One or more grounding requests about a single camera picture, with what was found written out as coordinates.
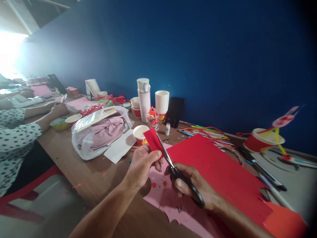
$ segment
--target pink fabric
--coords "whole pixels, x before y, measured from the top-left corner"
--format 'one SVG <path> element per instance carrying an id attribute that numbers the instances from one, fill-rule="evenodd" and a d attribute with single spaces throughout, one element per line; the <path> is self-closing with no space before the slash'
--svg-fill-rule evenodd
<path id="1" fill-rule="evenodd" d="M 105 118 L 90 127 L 94 132 L 91 149 L 106 146 L 118 139 L 124 132 L 124 119 L 122 116 Z M 80 140 L 83 140 L 90 130 L 83 130 L 80 133 Z"/>

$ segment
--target hand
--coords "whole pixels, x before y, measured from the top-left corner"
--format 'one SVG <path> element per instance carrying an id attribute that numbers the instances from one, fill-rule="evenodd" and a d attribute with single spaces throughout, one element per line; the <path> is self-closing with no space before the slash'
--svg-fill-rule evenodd
<path id="1" fill-rule="evenodd" d="M 212 211 L 214 209 L 217 209 L 221 205 L 221 203 L 225 202 L 224 199 L 200 175 L 200 173 L 195 167 L 184 165 L 177 162 L 173 163 L 173 165 L 177 167 L 179 171 L 182 172 L 183 175 L 187 177 L 198 189 L 199 193 L 202 195 L 204 199 L 206 209 Z M 165 170 L 164 174 L 169 174 L 168 168 Z M 186 194 L 198 200 L 196 194 L 194 194 L 192 190 L 187 186 L 187 184 L 181 179 L 175 180 L 175 186 L 173 186 L 173 189 L 177 193 L 178 197 L 182 197 L 183 194 Z"/>
<path id="2" fill-rule="evenodd" d="M 52 110 L 52 107 L 53 107 L 54 105 L 56 105 L 56 102 L 50 102 L 50 103 L 44 105 L 45 110 L 48 111 L 48 112 L 50 112 L 50 111 Z"/>
<path id="3" fill-rule="evenodd" d="M 51 113 L 56 116 L 56 118 L 65 116 L 68 114 L 68 109 L 65 104 L 59 104 L 52 108 Z"/>
<path id="4" fill-rule="evenodd" d="M 129 170 L 123 179 L 128 187 L 137 190 L 143 187 L 149 177 L 151 166 L 155 165 L 156 170 L 162 171 L 163 158 L 159 159 L 162 152 L 160 150 L 150 151 L 149 144 L 140 146 L 135 150 Z"/>
<path id="5" fill-rule="evenodd" d="M 25 90 L 25 91 L 22 91 L 20 93 L 20 95 L 22 95 L 25 98 L 34 98 L 34 91 L 33 90 Z"/>

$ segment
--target black scissors handle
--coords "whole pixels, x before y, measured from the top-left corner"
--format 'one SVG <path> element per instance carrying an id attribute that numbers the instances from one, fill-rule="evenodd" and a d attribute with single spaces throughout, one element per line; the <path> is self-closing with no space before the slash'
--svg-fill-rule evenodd
<path id="1" fill-rule="evenodd" d="M 197 188 L 193 185 L 193 183 L 191 181 L 189 181 L 188 178 L 186 178 L 182 172 L 180 172 L 178 170 L 178 168 L 174 167 L 172 168 L 171 166 L 169 166 L 169 172 L 171 174 L 171 179 L 172 177 L 174 178 L 174 180 L 176 179 L 181 179 L 183 180 L 188 187 L 196 194 L 196 196 L 198 197 L 199 201 L 195 200 L 192 198 L 192 200 L 194 201 L 194 203 L 199 207 L 199 208 L 204 208 L 205 207 L 205 202 L 204 199 L 202 198 L 202 195 L 198 192 Z"/>

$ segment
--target person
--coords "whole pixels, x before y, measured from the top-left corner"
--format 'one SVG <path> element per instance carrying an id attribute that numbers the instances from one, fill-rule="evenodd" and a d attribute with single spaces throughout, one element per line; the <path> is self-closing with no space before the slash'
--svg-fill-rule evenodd
<path id="1" fill-rule="evenodd" d="M 0 94 L 0 110 L 13 109 L 13 105 L 8 100 L 9 97 L 14 97 L 15 95 L 21 95 L 25 98 L 34 98 L 34 91 L 28 88 L 22 89 L 22 91 L 10 93 L 10 94 Z"/>
<path id="2" fill-rule="evenodd" d="M 123 181 L 79 222 L 69 238 L 111 237 L 132 199 L 145 185 L 150 167 L 155 166 L 156 170 L 161 171 L 161 155 L 161 151 L 151 152 L 148 144 L 137 148 Z M 198 189 L 205 201 L 205 209 L 217 214 L 237 237 L 274 237 L 221 197 L 197 169 L 180 163 L 174 163 L 174 166 Z M 189 187 L 180 179 L 175 180 L 174 189 L 179 197 L 185 194 L 195 199 Z"/>
<path id="3" fill-rule="evenodd" d="M 68 113 L 64 104 L 0 111 L 0 197 L 23 188 L 54 165 L 36 141 L 50 123 Z M 9 127 L 29 117 L 48 113 L 39 120 Z"/>

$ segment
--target bright light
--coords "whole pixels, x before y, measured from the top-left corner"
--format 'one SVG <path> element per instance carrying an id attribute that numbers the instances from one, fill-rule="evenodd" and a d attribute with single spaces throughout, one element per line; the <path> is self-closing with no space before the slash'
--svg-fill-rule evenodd
<path id="1" fill-rule="evenodd" d="M 16 61 L 22 41 L 27 35 L 0 31 L 0 73 L 9 79 L 21 78 L 16 71 Z"/>

